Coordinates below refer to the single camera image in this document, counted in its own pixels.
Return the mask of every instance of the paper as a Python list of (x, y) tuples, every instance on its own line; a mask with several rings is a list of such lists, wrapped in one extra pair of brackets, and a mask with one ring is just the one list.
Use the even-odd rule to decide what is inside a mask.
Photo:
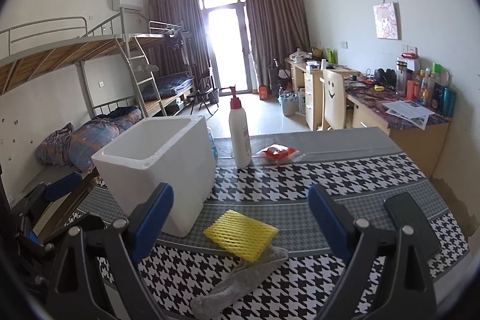
[(388, 102), (384, 103), (383, 106), (388, 108), (387, 114), (405, 119), (422, 130), (427, 127), (429, 115), (434, 114), (431, 110), (411, 100)]

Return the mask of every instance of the green bottle cap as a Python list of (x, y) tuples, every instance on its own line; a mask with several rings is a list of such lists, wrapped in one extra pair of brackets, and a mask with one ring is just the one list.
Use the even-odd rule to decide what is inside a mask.
[(438, 63), (433, 63), (432, 66), (431, 66), (431, 70), (433, 72), (435, 72), (435, 74), (437, 74), (437, 73), (440, 74), (442, 69), (443, 69), (443, 67)]

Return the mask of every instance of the tile floor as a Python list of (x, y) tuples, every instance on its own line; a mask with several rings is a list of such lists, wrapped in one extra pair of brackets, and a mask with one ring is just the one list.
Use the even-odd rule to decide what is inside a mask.
[[(296, 114), (285, 117), (276, 98), (260, 100), (256, 94), (242, 94), (238, 97), (247, 113), (248, 131), (251, 136), (309, 131), (305, 116)], [(194, 114), (202, 114), (206, 117), (215, 138), (230, 137), (230, 99), (231, 96), (220, 97), (220, 108), (213, 116), (210, 116), (203, 106), (200, 111), (197, 107), (193, 110)], [(209, 109), (214, 112), (217, 106), (209, 105)], [(190, 107), (185, 109), (181, 115), (189, 115), (190, 110)]]

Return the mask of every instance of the chair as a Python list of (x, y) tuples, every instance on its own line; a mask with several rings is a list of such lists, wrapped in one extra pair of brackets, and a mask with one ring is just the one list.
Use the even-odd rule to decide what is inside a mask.
[(200, 76), (200, 80), (198, 81), (198, 90), (195, 93), (192, 93), (188, 95), (187, 99), (191, 99), (191, 111), (190, 115), (194, 112), (194, 107), (195, 107), (195, 101), (199, 98), (201, 100), (200, 102), (200, 107), (198, 110), (202, 109), (202, 104), (205, 105), (206, 109), (208, 110), (208, 113), (210, 115), (214, 115), (219, 106), (217, 102), (217, 110), (215, 110), (213, 113), (210, 111), (208, 108), (206, 102), (205, 102), (205, 97), (210, 94), (213, 91), (213, 68), (208, 67), (208, 69)]
[(337, 72), (323, 70), (323, 90), (325, 105), (323, 107), (323, 129), (344, 129), (347, 118), (347, 94), (343, 76)]

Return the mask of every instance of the headphones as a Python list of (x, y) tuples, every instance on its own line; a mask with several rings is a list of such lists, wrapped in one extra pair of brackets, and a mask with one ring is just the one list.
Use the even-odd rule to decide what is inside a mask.
[(383, 68), (375, 70), (375, 83), (385, 86), (396, 86), (397, 85), (397, 73), (394, 69), (388, 68), (386, 71)]

